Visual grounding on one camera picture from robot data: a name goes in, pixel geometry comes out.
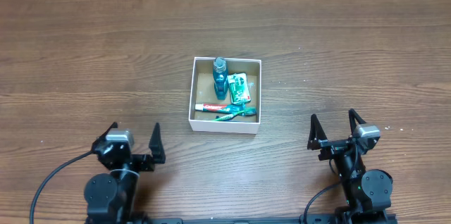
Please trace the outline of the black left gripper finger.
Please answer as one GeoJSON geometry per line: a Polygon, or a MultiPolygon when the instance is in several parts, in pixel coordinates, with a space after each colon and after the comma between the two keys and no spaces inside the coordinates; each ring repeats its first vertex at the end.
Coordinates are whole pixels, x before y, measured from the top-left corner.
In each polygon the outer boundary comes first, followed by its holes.
{"type": "Polygon", "coordinates": [[[161,141],[160,124],[156,123],[149,141],[149,149],[151,151],[153,162],[156,164],[164,164],[166,162],[166,154],[161,141]]]}
{"type": "Polygon", "coordinates": [[[110,132],[110,130],[111,130],[111,129],[116,129],[117,127],[118,127],[117,122],[113,122],[113,123],[109,126],[109,128],[108,128],[102,135],[100,135],[100,136],[98,137],[98,140],[104,141],[104,140],[106,139],[107,134],[110,132]]]}

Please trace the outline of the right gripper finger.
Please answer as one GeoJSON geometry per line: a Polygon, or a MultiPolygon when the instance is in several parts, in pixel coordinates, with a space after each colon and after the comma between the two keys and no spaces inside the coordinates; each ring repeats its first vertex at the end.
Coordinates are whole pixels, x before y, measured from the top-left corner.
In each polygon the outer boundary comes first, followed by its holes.
{"type": "Polygon", "coordinates": [[[322,148],[322,145],[328,141],[328,138],[316,116],[311,115],[311,128],[309,133],[309,139],[307,142],[307,148],[310,150],[318,150],[322,148]]]}
{"type": "Polygon", "coordinates": [[[354,132],[356,130],[357,125],[366,123],[366,121],[353,108],[348,111],[348,116],[351,132],[354,132]]]}

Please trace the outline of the Colgate toothpaste tube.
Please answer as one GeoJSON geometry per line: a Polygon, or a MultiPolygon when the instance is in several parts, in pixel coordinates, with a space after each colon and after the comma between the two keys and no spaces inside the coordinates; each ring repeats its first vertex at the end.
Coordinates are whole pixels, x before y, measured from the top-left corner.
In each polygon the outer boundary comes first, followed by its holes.
{"type": "Polygon", "coordinates": [[[195,104],[194,109],[203,112],[231,114],[243,111],[245,108],[235,104],[195,104]]]}

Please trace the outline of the green white toothbrush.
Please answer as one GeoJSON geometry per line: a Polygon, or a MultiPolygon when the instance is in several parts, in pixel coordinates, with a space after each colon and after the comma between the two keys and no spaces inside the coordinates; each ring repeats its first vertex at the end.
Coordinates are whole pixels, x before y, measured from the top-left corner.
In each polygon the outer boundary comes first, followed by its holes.
{"type": "Polygon", "coordinates": [[[214,119],[214,121],[228,121],[232,120],[233,118],[237,116],[254,116],[257,113],[257,110],[255,108],[246,108],[242,111],[238,111],[235,113],[231,113],[225,116],[218,117],[214,119]]]}

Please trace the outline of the green soap packet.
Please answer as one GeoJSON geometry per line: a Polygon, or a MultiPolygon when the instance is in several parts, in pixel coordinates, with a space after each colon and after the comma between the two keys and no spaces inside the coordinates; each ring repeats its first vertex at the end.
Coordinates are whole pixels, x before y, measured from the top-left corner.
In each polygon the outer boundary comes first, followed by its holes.
{"type": "Polygon", "coordinates": [[[245,73],[235,73],[228,76],[230,98],[232,104],[242,105],[251,101],[245,73]]]}

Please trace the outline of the teal mouthwash bottle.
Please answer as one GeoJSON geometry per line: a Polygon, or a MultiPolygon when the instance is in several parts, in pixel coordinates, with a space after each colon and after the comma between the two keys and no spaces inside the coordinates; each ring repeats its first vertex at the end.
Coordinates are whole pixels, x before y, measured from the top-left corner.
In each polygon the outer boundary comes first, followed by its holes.
{"type": "Polygon", "coordinates": [[[214,90],[219,100],[225,100],[228,93],[228,66],[226,60],[217,57],[213,62],[214,90]]]}

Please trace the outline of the blue disposable razor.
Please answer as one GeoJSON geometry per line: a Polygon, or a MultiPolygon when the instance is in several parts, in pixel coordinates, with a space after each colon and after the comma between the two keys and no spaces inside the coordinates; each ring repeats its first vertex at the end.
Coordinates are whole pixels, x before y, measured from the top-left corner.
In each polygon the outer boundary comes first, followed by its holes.
{"type": "Polygon", "coordinates": [[[231,115],[228,116],[217,116],[214,121],[216,122],[246,122],[247,121],[247,117],[246,116],[234,116],[232,117],[231,115]]]}

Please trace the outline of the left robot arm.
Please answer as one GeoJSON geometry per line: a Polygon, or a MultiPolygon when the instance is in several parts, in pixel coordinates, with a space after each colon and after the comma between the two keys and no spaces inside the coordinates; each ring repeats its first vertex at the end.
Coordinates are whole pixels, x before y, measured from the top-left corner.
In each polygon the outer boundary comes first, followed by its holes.
{"type": "Polygon", "coordinates": [[[149,224],[148,215],[134,210],[137,183],[142,172],[153,172],[150,154],[134,154],[134,138],[116,122],[92,144],[91,152],[108,170],[92,177],[84,188],[86,223],[149,224]]]}

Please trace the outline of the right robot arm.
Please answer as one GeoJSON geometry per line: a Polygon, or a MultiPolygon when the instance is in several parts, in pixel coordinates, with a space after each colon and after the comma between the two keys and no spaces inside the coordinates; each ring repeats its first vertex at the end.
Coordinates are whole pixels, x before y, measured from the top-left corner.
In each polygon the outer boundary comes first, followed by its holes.
{"type": "Polygon", "coordinates": [[[160,218],[151,223],[182,224],[385,224],[396,223],[394,214],[388,215],[393,192],[392,176],[380,169],[367,170],[362,156],[372,150],[381,138],[380,129],[366,122],[354,109],[348,111],[351,134],[346,139],[328,140],[320,121],[311,115],[311,128],[307,148],[319,150],[319,160],[335,165],[339,181],[316,193],[307,203],[303,214],[297,218],[213,218],[183,220],[160,218]],[[321,195],[341,186],[347,205],[337,207],[333,213],[310,214],[311,205],[321,195]]]}

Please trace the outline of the white cardboard box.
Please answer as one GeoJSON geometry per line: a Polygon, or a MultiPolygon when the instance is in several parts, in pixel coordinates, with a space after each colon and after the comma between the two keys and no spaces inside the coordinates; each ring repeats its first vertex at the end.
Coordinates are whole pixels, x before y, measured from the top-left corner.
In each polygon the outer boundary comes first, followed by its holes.
{"type": "Polygon", "coordinates": [[[256,134],[261,124],[261,61],[258,59],[228,58],[228,72],[245,73],[251,101],[257,113],[246,116],[246,122],[216,122],[220,113],[196,111],[195,104],[230,104],[230,97],[221,101],[216,98],[213,79],[213,57],[196,57],[192,67],[188,120],[194,131],[256,134]]]}

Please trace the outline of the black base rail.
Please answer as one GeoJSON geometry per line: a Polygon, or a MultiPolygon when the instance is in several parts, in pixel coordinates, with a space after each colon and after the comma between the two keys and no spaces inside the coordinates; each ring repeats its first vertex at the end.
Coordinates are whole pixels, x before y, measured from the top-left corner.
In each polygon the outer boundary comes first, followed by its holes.
{"type": "MultiPolygon", "coordinates": [[[[309,214],[307,222],[310,224],[336,224],[338,221],[333,214],[309,214]]],[[[182,218],[149,218],[147,224],[303,224],[303,215],[293,218],[210,218],[184,220],[182,218]]]]}

